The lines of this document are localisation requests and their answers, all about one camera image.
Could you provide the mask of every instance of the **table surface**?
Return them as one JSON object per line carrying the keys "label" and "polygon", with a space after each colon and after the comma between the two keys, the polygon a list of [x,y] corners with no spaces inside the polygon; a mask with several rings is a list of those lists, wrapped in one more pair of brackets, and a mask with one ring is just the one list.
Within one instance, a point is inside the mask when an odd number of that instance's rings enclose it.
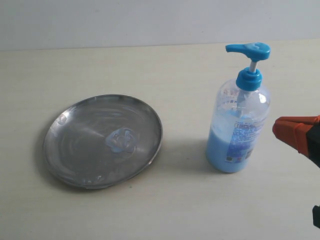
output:
{"label": "table surface", "polygon": [[[319,114],[320,39],[270,41],[271,110],[248,166],[204,154],[218,88],[250,61],[225,44],[0,52],[0,240],[314,240],[320,170],[277,140],[280,116]],[[55,180],[44,135],[68,106],[124,94],[151,105],[163,144],[149,168],[102,190]]]}

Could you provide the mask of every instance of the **stainless steel plate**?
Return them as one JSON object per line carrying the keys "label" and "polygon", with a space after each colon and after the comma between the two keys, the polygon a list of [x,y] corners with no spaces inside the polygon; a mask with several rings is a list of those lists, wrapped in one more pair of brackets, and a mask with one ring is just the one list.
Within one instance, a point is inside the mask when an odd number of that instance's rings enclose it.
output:
{"label": "stainless steel plate", "polygon": [[101,189],[147,167],[162,142],[156,112],[124,95],[101,95],[65,110],[47,132],[43,152],[49,171],[66,184]]}

